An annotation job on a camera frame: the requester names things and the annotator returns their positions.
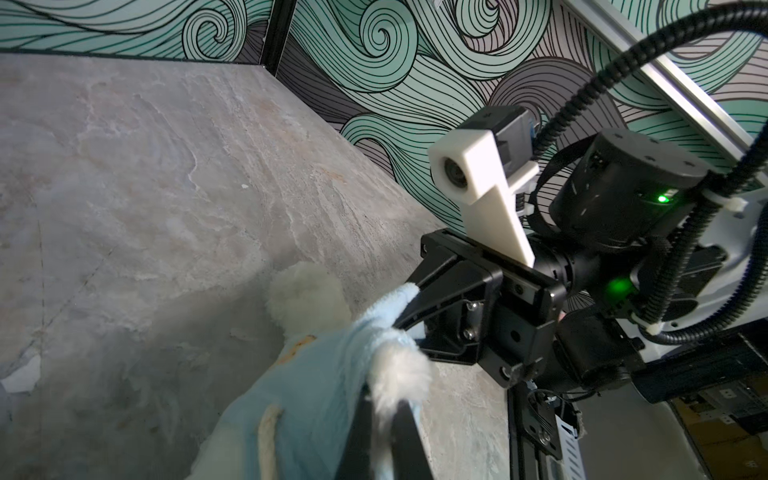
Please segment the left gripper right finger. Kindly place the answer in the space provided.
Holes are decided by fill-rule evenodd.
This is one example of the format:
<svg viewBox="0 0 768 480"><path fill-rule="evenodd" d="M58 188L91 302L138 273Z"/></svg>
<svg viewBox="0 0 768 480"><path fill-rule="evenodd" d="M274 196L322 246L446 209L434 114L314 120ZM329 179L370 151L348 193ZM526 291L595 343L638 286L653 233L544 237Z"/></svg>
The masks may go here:
<svg viewBox="0 0 768 480"><path fill-rule="evenodd" d="M391 424L391 452L395 480L433 480L413 411L400 401Z"/></svg>

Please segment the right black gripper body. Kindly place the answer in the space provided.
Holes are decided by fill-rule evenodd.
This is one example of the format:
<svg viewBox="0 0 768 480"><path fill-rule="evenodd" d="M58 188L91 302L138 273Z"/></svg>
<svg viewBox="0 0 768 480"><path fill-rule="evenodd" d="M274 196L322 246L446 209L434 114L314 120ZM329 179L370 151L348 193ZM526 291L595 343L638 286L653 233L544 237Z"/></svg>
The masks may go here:
<svg viewBox="0 0 768 480"><path fill-rule="evenodd" d="M639 310L662 245L710 167L689 152L608 129L562 152L572 176L555 221L526 233L527 267L440 230L424 236L411 275L419 295L396 326L421 334L433 360L479 364L501 386L605 390L646 368L622 321Z"/></svg>

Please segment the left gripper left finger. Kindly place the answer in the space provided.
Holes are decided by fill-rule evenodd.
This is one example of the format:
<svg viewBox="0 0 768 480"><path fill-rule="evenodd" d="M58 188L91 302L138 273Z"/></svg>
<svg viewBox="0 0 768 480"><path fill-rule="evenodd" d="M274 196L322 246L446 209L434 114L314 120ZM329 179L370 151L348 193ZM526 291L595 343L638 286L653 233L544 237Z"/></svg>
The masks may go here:
<svg viewBox="0 0 768 480"><path fill-rule="evenodd" d="M358 398L344 451L335 480L371 480L373 440L373 403L370 389L365 385Z"/></svg>

